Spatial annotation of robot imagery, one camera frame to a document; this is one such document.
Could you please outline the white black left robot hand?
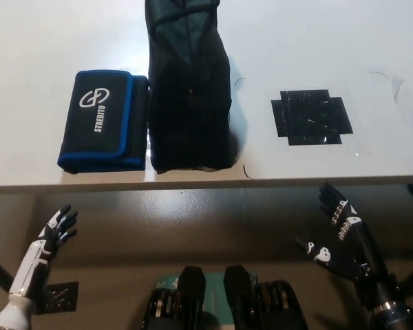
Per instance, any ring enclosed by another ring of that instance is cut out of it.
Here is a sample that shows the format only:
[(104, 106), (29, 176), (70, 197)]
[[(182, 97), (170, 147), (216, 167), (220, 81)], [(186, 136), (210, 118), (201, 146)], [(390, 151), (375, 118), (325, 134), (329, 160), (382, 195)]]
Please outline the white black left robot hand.
[(68, 204), (50, 218), (25, 253), (9, 294), (38, 299), (49, 278), (51, 262), (61, 246), (77, 233), (77, 215)]

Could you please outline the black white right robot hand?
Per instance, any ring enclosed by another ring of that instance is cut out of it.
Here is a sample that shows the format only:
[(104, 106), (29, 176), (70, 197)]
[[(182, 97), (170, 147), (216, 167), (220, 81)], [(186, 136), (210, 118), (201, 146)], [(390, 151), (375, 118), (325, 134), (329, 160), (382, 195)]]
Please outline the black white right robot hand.
[(319, 200), (328, 217), (326, 232), (338, 246), (332, 249), (297, 237), (298, 246), (316, 264), (352, 282), (368, 311), (402, 301), (396, 277), (388, 272), (376, 241), (352, 203), (328, 182), (320, 187)]

